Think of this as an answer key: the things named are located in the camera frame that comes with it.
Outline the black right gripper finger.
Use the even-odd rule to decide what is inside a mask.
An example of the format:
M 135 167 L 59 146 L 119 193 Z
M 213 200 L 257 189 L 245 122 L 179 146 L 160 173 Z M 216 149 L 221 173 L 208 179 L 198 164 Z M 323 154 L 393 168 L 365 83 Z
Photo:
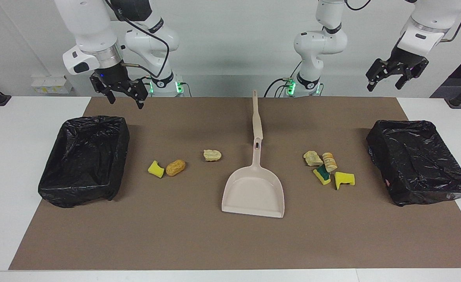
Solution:
M 104 85 L 103 82 L 101 82 L 98 79 L 98 77 L 96 77 L 96 75 L 94 75 L 94 74 L 90 76 L 90 81 L 91 81 L 91 84 L 92 84 L 92 86 L 94 88 L 94 91 L 96 91 L 96 93 L 101 93 L 105 97 L 107 97 L 107 100 L 109 101 L 110 104 L 115 103 L 116 98 L 115 98 L 114 94 L 112 93 L 110 87 Z
M 135 100 L 138 109 L 144 107 L 144 102 L 148 96 L 148 91 L 142 78 L 128 80 L 128 97 Z

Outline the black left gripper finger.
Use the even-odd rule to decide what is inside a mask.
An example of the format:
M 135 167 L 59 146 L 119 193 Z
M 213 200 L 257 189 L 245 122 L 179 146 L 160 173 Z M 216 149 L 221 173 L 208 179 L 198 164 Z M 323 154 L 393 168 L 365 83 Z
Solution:
M 396 82 L 396 88 L 401 90 L 406 82 L 420 77 L 427 66 L 428 63 L 418 63 L 415 66 L 402 65 L 398 67 L 398 74 L 401 74 L 401 77 Z
M 366 72 L 366 77 L 368 79 L 368 91 L 372 92 L 378 82 L 388 78 L 390 75 L 391 72 L 389 71 L 389 61 L 383 59 L 375 59 L 373 64 Z

